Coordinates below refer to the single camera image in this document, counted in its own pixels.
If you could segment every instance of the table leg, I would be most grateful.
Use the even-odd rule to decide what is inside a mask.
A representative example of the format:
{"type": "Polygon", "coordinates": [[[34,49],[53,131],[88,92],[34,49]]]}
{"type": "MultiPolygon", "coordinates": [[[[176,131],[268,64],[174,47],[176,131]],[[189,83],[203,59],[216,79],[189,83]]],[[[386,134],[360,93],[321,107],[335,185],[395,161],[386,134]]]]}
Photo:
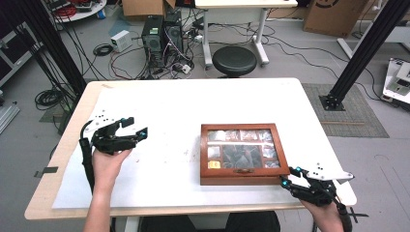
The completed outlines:
{"type": "Polygon", "coordinates": [[[124,232],[137,232],[139,231],[140,217],[127,217],[126,228],[124,232]]]}
{"type": "Polygon", "coordinates": [[[259,18],[259,28],[257,30],[257,35],[253,36],[253,42],[256,45],[256,49],[259,53],[260,60],[262,61],[262,66],[269,64],[268,56],[266,55],[265,49],[262,46],[262,34],[263,34],[263,27],[265,26],[265,19],[266,15],[268,14],[268,9],[263,8],[260,13],[259,18]]]}
{"type": "Polygon", "coordinates": [[[204,59],[205,59],[205,67],[212,66],[212,56],[211,56],[211,49],[209,47],[208,41],[208,10],[204,10],[204,36],[202,38],[202,48],[204,52],[204,59]]]}

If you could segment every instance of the robotic hand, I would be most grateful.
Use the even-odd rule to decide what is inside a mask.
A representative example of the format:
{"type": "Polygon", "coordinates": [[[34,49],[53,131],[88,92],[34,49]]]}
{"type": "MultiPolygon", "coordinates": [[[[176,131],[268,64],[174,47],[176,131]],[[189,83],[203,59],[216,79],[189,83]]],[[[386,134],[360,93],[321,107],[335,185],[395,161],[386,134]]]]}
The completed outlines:
{"type": "Polygon", "coordinates": [[[340,184],[350,181],[354,178],[349,172],[339,172],[329,175],[323,172],[323,168],[318,166],[317,171],[309,172],[301,167],[289,167],[290,174],[299,178],[305,178],[309,183],[308,187],[293,184],[287,177],[280,176],[280,185],[290,191],[292,196],[307,201],[317,207],[329,205],[335,202],[340,220],[343,224],[344,231],[352,231],[352,222],[347,214],[346,206],[343,205],[337,197],[337,188],[333,180],[340,184]]]}
{"type": "Polygon", "coordinates": [[[82,151],[85,174],[87,176],[88,183],[90,184],[91,191],[94,188],[94,168],[92,163],[92,145],[96,147],[100,152],[114,155],[114,152],[129,150],[134,148],[135,145],[148,137],[148,128],[137,131],[133,135],[117,136],[115,132],[120,128],[128,127],[133,124],[133,117],[128,119],[121,119],[115,121],[102,118],[100,120],[89,121],[84,125],[81,130],[81,136],[79,144],[82,151]],[[95,131],[91,139],[92,145],[88,138],[84,137],[85,131],[95,131]]]}

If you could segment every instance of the human hand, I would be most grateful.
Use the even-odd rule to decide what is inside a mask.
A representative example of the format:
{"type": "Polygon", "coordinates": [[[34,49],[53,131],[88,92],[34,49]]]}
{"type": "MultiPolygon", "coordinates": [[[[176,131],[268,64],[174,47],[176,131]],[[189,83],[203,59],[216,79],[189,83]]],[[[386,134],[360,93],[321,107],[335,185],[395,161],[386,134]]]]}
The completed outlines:
{"type": "Polygon", "coordinates": [[[343,231],[343,225],[340,219],[340,215],[338,214],[335,202],[321,207],[318,207],[304,200],[301,200],[301,203],[313,215],[313,219],[321,231],[343,231]]]}
{"type": "Polygon", "coordinates": [[[115,152],[112,156],[96,149],[93,153],[94,190],[112,191],[121,165],[132,149],[115,152]]]}

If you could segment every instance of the human arm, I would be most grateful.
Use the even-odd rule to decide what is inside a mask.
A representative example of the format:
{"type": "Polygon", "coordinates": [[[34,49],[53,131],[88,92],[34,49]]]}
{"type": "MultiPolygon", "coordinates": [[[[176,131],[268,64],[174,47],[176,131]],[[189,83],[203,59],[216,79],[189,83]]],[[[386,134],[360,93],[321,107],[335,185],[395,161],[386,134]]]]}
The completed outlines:
{"type": "Polygon", "coordinates": [[[322,232],[343,232],[343,225],[335,202],[321,207],[304,200],[301,202],[313,215],[314,222],[322,232]]]}
{"type": "Polygon", "coordinates": [[[93,154],[95,185],[88,215],[85,220],[84,232],[109,231],[109,210],[111,193],[115,179],[121,170],[124,159],[132,150],[114,153],[113,156],[97,149],[93,154]]]}

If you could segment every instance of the wooden box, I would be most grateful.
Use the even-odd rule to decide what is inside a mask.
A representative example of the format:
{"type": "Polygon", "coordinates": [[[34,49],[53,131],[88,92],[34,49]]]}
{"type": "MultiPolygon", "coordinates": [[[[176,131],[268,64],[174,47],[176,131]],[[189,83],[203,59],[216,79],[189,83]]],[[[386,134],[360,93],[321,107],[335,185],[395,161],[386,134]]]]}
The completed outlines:
{"type": "Polygon", "coordinates": [[[278,185],[289,175],[275,124],[202,125],[201,186],[278,185]]]}

